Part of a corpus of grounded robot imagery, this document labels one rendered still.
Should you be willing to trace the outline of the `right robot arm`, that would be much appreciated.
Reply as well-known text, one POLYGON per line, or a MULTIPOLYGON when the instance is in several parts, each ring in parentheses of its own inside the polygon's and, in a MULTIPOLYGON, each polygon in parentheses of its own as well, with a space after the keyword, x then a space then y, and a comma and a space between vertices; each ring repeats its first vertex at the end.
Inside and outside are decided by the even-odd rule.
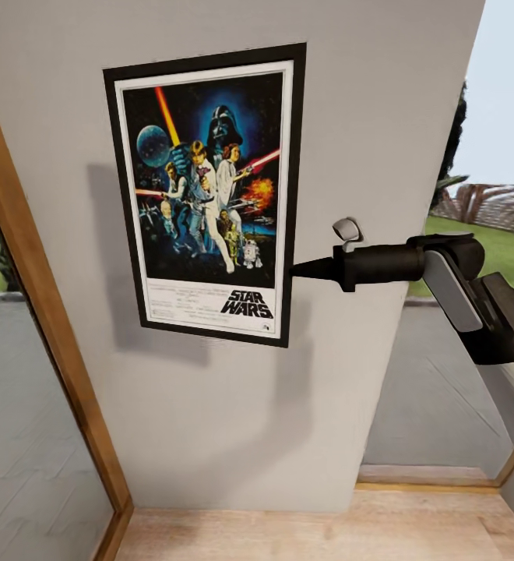
POLYGON ((502 417, 514 446, 514 288, 500 272, 477 278, 484 247, 469 231, 412 236, 406 244, 369 245, 360 221, 348 216, 333 225, 345 241, 333 258, 295 264, 294 277, 356 284, 424 279, 460 336, 502 417))

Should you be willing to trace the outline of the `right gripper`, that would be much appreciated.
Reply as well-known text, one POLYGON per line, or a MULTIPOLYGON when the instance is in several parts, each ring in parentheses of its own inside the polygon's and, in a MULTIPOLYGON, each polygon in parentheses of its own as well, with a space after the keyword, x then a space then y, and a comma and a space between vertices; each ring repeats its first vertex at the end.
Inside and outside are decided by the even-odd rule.
POLYGON ((391 283, 394 279, 396 253, 388 244, 357 247, 348 253, 343 245, 334 245, 333 252, 333 258, 295 264, 290 275, 339 282, 343 292, 355 292, 356 284, 391 283))

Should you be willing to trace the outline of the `poster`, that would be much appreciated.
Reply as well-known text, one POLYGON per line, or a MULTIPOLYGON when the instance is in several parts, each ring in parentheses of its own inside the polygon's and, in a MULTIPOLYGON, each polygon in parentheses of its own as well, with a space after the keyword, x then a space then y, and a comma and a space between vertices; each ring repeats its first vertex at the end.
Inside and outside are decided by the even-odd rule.
POLYGON ((306 54, 103 70, 142 328, 288 348, 306 54))

